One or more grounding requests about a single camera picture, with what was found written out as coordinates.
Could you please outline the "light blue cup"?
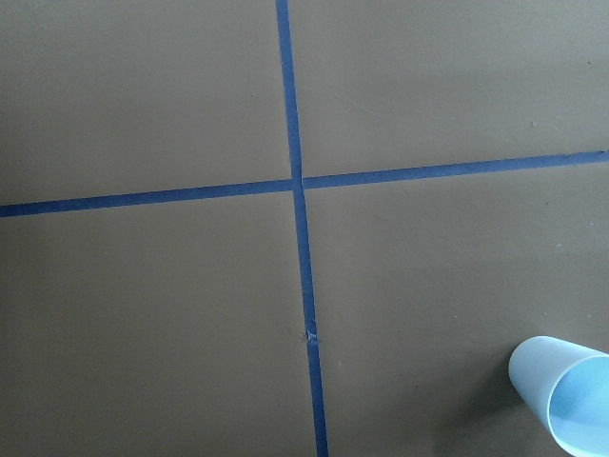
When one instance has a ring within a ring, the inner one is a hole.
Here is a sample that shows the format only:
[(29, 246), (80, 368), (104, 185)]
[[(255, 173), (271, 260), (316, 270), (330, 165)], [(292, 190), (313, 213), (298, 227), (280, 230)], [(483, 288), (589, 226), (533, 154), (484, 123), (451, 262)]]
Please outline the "light blue cup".
[(550, 336), (520, 343), (511, 384), (554, 441), (572, 456), (608, 454), (608, 355)]

